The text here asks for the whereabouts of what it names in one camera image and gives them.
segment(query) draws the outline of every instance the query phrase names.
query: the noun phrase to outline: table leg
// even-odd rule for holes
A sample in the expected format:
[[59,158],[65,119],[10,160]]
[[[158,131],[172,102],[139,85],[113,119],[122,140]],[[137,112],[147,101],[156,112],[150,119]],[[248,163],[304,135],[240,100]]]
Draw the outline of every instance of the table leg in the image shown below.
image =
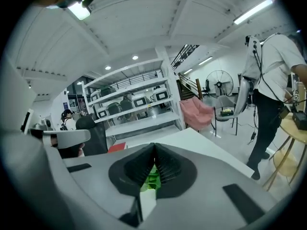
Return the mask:
[[282,167],[283,163],[286,161],[286,159],[287,159],[287,157],[288,157],[288,155],[289,155],[289,153],[290,153],[290,151],[291,151],[291,149],[292,149],[292,146],[293,146],[294,142],[295,142],[295,139],[292,138],[291,143],[290,143],[290,145],[289,145],[289,148],[288,148],[286,154],[284,155],[282,161],[281,161],[280,164],[277,166],[277,168],[276,168],[276,170],[274,171],[274,173],[273,173],[273,174],[269,177],[269,179],[265,182],[265,184],[263,184],[263,187],[265,187],[266,184],[268,184],[269,181],[271,181],[271,183],[270,183],[270,185],[269,185],[267,191],[269,191],[269,189],[271,188],[271,186],[272,186],[272,184],[273,184],[273,182],[274,182],[274,180],[275,180],[275,178],[276,178],[276,175],[277,175],[279,169]]
[[296,171],[295,171],[294,175],[292,176],[291,181],[289,182],[289,184],[293,181],[293,179],[294,179],[294,177],[296,176],[296,174],[297,174],[297,172],[298,172],[300,166],[302,165],[303,159],[304,159],[304,157],[305,157],[306,150],[307,150],[307,145],[305,145],[305,147],[304,147],[303,154],[302,154],[302,156],[301,156],[301,158],[300,158],[300,160],[299,160],[299,162],[298,162],[298,166],[297,166],[297,168],[296,168]]
[[290,138],[291,138],[291,137],[288,136],[288,138],[286,139],[286,141],[278,148],[278,150],[277,150],[275,153],[277,153],[279,150],[283,149],[283,147],[287,144],[287,142],[289,141]]

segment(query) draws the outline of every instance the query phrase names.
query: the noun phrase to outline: black hair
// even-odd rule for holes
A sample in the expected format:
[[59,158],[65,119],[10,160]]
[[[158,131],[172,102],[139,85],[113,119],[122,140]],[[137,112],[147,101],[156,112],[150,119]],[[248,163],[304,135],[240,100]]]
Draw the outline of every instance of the black hair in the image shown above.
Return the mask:
[[64,122],[64,120],[65,120],[67,114],[72,114],[71,110],[65,109],[64,112],[62,112],[62,114],[61,114],[61,120],[62,120],[62,122]]
[[288,36],[288,38],[291,39],[296,44],[296,46],[298,47],[298,50],[300,52],[304,51],[304,47],[305,47],[304,40],[302,39],[302,37],[298,33],[297,34],[291,34],[291,35]]

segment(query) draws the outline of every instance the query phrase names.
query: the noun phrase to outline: white shirt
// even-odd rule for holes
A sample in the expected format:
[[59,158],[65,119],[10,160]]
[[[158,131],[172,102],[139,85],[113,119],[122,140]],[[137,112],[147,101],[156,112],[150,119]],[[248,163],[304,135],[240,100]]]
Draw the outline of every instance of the white shirt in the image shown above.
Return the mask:
[[67,130],[76,130],[76,121],[73,118],[67,118],[64,120],[64,124]]
[[[269,87],[280,101],[284,100],[288,75],[291,68],[305,64],[305,61],[295,43],[285,35],[275,35],[269,38],[262,47],[262,74]],[[262,78],[255,89],[271,99],[277,100]]]

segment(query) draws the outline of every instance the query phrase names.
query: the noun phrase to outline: recessed ceiling light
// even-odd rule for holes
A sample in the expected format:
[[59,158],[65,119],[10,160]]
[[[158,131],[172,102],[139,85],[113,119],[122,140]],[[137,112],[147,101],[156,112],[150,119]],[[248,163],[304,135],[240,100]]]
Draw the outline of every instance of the recessed ceiling light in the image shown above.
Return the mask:
[[208,59],[204,60],[203,62],[201,62],[200,64],[198,64],[199,66],[202,65],[203,63],[207,62],[208,60],[211,60],[212,56],[210,56]]
[[187,74],[188,72],[190,72],[190,71],[192,71],[192,69],[190,69],[190,70],[187,70],[184,74]]
[[256,7],[252,8],[251,10],[247,11],[246,13],[242,14],[239,18],[237,18],[234,23],[235,24],[240,24],[241,22],[243,22],[244,20],[246,20],[247,18],[249,18],[250,16],[254,15],[255,13],[257,13],[258,11],[264,9],[265,7],[271,5],[273,3],[273,0],[265,0],[264,2],[262,2],[261,4],[257,5]]
[[82,7],[81,3],[75,3],[68,7],[68,9],[80,20],[84,20],[85,18],[91,15],[91,11],[88,8]]

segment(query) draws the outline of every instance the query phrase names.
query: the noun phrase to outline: white ceiling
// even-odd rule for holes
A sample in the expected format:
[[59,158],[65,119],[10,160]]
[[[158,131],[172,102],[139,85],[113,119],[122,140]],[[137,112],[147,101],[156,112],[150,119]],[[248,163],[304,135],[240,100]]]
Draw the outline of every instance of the white ceiling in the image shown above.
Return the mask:
[[[151,52],[157,58],[155,46],[166,46],[172,60],[184,44],[208,48],[229,44],[245,33],[233,20],[262,1],[94,0],[92,15],[82,22],[69,11],[31,7],[6,53],[11,64],[31,79],[36,93],[55,97],[84,74],[109,73],[106,65],[116,70],[143,62]],[[284,23],[276,11],[268,12],[267,18],[265,23],[255,21],[254,31],[267,33]],[[131,60],[134,54],[137,61]],[[159,67],[158,62],[140,64],[131,75]]]

